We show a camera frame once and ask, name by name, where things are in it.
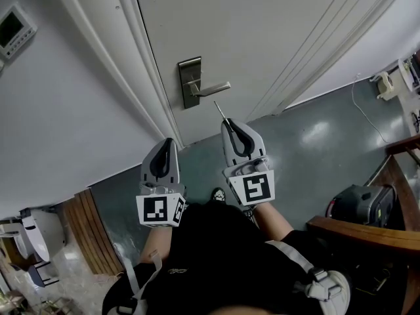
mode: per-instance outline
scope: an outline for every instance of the door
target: door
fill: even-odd
[[[363,1],[138,0],[183,143],[220,132],[222,119],[214,100],[227,117],[241,121],[251,114],[255,119],[255,109],[257,117],[270,113],[278,105],[279,83],[290,76],[294,82],[304,80],[316,71],[376,2],[367,0],[361,6]],[[337,35],[343,20],[348,30]],[[328,34],[338,40],[329,46],[327,37],[318,45]],[[316,45],[319,49],[311,54]],[[328,49],[324,56],[316,56],[322,48]],[[201,56],[201,89],[227,81],[232,87],[184,109],[177,63],[197,56]],[[300,69],[299,64],[310,69]],[[295,68],[305,74],[294,75]]]

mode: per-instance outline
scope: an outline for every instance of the white wall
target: white wall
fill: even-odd
[[[420,0],[395,0],[385,13],[291,106],[380,72],[420,47]]]
[[[157,142],[59,0],[0,0],[0,14],[13,1],[39,28],[0,73],[0,218],[63,201]]]

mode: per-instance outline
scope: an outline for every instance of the black sneaker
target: black sneaker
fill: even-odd
[[[215,188],[213,192],[211,193],[211,199],[213,201],[226,201],[226,195],[224,194],[224,190],[222,188]]]

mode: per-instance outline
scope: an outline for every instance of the white door frame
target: white door frame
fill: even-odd
[[[173,137],[183,148],[137,0],[62,1],[96,55],[156,135],[159,138]],[[291,104],[361,38],[393,1],[377,0],[357,27],[314,73],[298,85],[292,84],[272,93],[277,97],[281,93],[280,105],[269,111],[278,113]],[[261,116],[267,111],[267,106],[272,106],[270,103],[261,104],[248,119]]]

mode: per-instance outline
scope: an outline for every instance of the metal door handle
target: metal door handle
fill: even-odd
[[[230,83],[221,83],[200,90],[201,87],[201,57],[191,58],[178,63],[184,107],[191,108],[200,104],[201,97],[230,89]]]

